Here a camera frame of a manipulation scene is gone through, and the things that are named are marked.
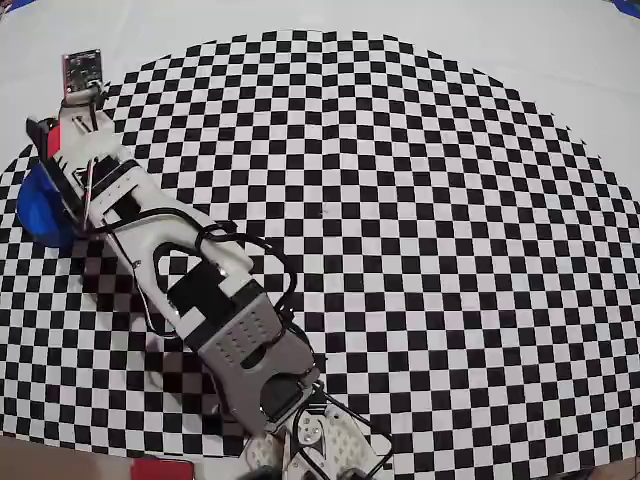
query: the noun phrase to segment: red sticker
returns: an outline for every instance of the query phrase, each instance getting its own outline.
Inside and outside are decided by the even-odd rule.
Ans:
[[[60,150],[60,125],[56,125],[47,136],[47,156],[53,157]]]
[[[131,480],[193,480],[193,464],[157,458],[136,458]]]

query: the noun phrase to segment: black cable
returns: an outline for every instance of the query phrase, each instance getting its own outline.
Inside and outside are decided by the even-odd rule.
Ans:
[[[120,240],[118,239],[118,236],[114,232],[111,232],[109,235],[111,236],[111,238],[113,238],[113,241],[116,243],[116,245],[118,246],[118,248],[120,249],[120,251],[124,255],[124,258],[127,260],[129,265],[131,266],[131,275],[133,275],[133,281],[136,284],[136,288],[138,290],[138,293],[142,297],[144,295],[144,292],[142,291],[142,289],[140,288],[140,285],[138,284],[138,279],[136,278],[135,266],[134,266],[133,262],[131,261],[131,258],[129,257],[129,255],[127,255],[127,252],[124,249],[124,247],[122,246],[122,243],[120,243]],[[174,339],[179,337],[178,332],[176,332],[175,330],[173,331],[173,333],[166,333],[166,332],[165,333],[160,333],[156,329],[156,327],[151,322],[151,312],[149,311],[148,305],[145,305],[144,323],[146,324],[147,329],[151,333],[153,333],[153,334],[155,334],[155,335],[157,335],[157,336],[159,336],[161,338],[164,338],[166,340],[174,340]]]
[[[93,101],[89,103],[89,116],[91,117],[91,126],[93,127],[93,131],[98,131],[98,119],[96,118],[96,102]]]
[[[240,233],[240,232],[229,233],[228,230],[226,230],[222,224],[218,224],[218,223],[213,223],[211,225],[203,226],[185,211],[180,210],[178,208],[173,208],[173,207],[158,207],[158,208],[145,210],[143,212],[140,212],[138,215],[136,215],[135,218],[118,220],[108,225],[103,225],[101,227],[94,228],[92,230],[87,230],[85,233],[89,236],[101,235],[101,234],[113,234],[115,230],[129,226],[133,223],[137,223],[144,219],[160,216],[160,215],[169,215],[169,216],[179,217],[183,219],[185,222],[187,222],[189,225],[191,225],[198,232],[196,236],[196,240],[194,242],[194,248],[200,255],[203,255],[202,242],[204,240],[209,240],[216,243],[246,242],[262,248],[266,254],[273,255],[278,260],[280,260],[280,262],[282,262],[283,264],[285,272],[289,275],[289,286],[287,287],[285,292],[278,299],[278,301],[274,306],[274,309],[276,310],[276,312],[278,312],[281,315],[281,318],[284,317],[282,318],[282,320],[283,320],[283,327],[285,327],[283,328],[283,331],[281,332],[281,334],[279,334],[274,340],[275,341],[279,340],[284,334],[285,329],[289,329],[298,337],[301,337],[300,332],[302,332],[302,330],[299,328],[296,329],[297,325],[293,323],[293,317],[292,315],[290,315],[290,308],[289,308],[289,301],[291,299],[291,295],[295,291],[296,286],[298,284],[298,276],[295,272],[295,269],[289,262],[289,259],[286,257],[286,255],[284,255],[284,253],[280,249],[270,244],[264,238],[257,237],[255,235],[250,235],[247,233]],[[226,233],[220,234],[220,235],[214,235],[212,232],[215,230],[222,230]],[[304,335],[304,332],[302,332],[301,338],[305,341],[307,345],[309,345],[309,340],[308,338],[306,338],[306,335]]]
[[[280,260],[280,262],[284,267],[285,272],[289,275],[289,286],[287,287],[285,292],[282,294],[280,299],[274,305],[274,308],[277,312],[282,311],[283,308],[285,307],[285,302],[290,298],[290,296],[293,294],[293,292],[295,291],[298,285],[298,276],[296,275],[295,269],[290,264],[289,259],[285,256],[285,254],[281,250],[271,245],[264,238],[256,237],[254,235],[249,235],[247,233],[241,233],[241,232],[226,233],[223,235],[213,235],[211,233],[213,230],[220,230],[220,229],[222,228],[215,223],[213,225],[209,225],[207,227],[202,228],[198,232],[198,236],[196,237],[196,241],[194,243],[195,249],[198,252],[201,252],[202,242],[205,239],[210,240],[212,242],[216,242],[216,243],[247,242],[247,243],[252,243],[254,245],[257,245],[258,247],[262,248],[265,251],[265,253],[267,253],[268,255],[273,255],[274,257],[276,257],[278,260]]]

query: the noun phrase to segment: robot end effector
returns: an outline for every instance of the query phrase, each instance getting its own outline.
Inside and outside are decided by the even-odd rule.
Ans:
[[[92,88],[87,98],[63,102],[58,118],[27,120],[42,167],[79,233],[106,235],[140,289],[147,319],[148,298],[198,353],[223,407],[253,434],[275,432],[311,395],[319,371],[284,296],[271,304],[236,242],[286,258],[265,239],[164,194],[120,144],[111,119],[96,108],[102,89]],[[164,291],[158,262],[167,249],[201,262]],[[288,273],[285,295],[295,288],[295,273]]]

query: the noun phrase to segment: checkerboard pattern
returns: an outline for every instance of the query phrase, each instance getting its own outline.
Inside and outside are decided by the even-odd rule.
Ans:
[[[327,389],[399,478],[530,478],[633,456],[640,207],[517,91],[392,37],[280,31],[126,75],[106,108],[167,194],[269,237]],[[0,177],[0,425],[121,455],[237,453],[179,341],[100,241],[58,252]],[[281,266],[247,247],[274,295]]]

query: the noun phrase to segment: blue plastic part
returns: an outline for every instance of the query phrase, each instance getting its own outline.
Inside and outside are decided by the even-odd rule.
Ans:
[[[13,0],[11,4],[11,10],[16,10],[20,7],[24,7],[25,5],[29,5],[30,3],[35,2],[36,0]]]
[[[39,162],[18,192],[18,219],[36,242],[47,247],[66,247],[76,238],[60,194]]]
[[[613,0],[613,4],[618,7],[622,13],[640,18],[640,5],[633,3],[632,0]]]

